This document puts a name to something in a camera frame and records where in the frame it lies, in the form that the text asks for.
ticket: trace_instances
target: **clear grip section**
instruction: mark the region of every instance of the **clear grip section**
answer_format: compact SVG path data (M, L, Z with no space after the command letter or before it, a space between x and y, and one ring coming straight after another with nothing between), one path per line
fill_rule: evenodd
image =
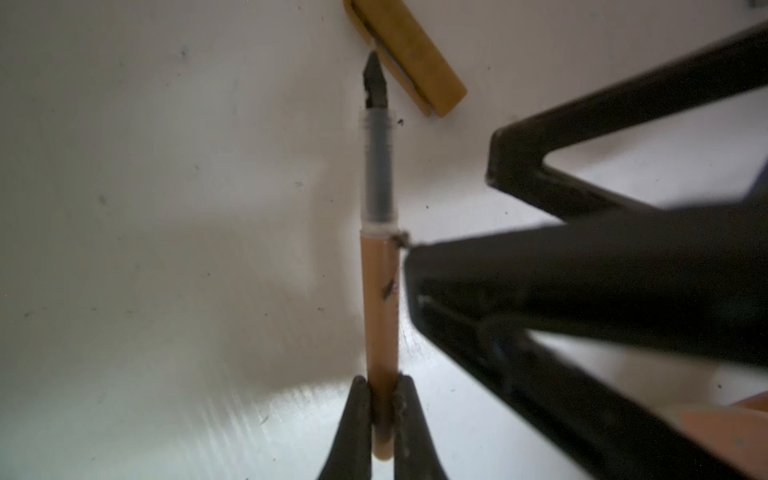
M362 231L386 235L397 231L397 207L392 173L392 118L386 108L362 114L365 167L362 183Z

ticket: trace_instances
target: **black metal stand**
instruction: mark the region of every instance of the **black metal stand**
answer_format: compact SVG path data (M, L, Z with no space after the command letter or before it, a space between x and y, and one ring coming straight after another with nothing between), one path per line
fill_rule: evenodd
M656 210L549 169L544 156L767 84L764 24L499 129L488 184L579 220L415 247L406 258L416 328L595 478L745 477L527 331L768 367L768 203ZM403 378L410 400L398 408L410 410L396 425L396 478L444 478L415 387ZM353 390L364 385L356 380ZM361 412L348 403L328 465L365 457L339 439L359 437L370 451L370 419L349 428L352 411ZM351 476L364 468L334 476L326 465L321 478L369 478L367 462L368 477Z

